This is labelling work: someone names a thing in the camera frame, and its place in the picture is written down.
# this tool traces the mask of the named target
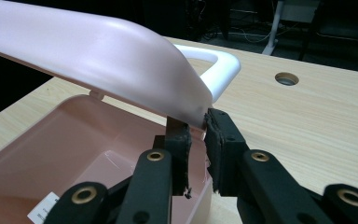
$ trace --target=pink lid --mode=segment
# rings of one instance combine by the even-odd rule
[[[1,56],[202,128],[204,113],[240,64],[233,56],[232,64],[220,60],[225,66],[201,79],[178,48],[130,21],[0,0]],[[225,53],[205,54],[216,63]],[[214,87],[216,72],[226,71]]]

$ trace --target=table surface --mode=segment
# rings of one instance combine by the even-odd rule
[[[237,56],[241,71],[213,107],[232,117],[251,149],[263,149],[297,182],[322,194],[330,184],[358,188],[358,72],[169,38],[174,44]],[[198,73],[209,63],[191,60]],[[299,78],[284,86],[281,72]],[[0,148],[64,99],[89,91],[53,78],[0,113]],[[164,124],[162,117],[115,99],[108,104]],[[235,198],[213,195],[207,223],[241,223]]]

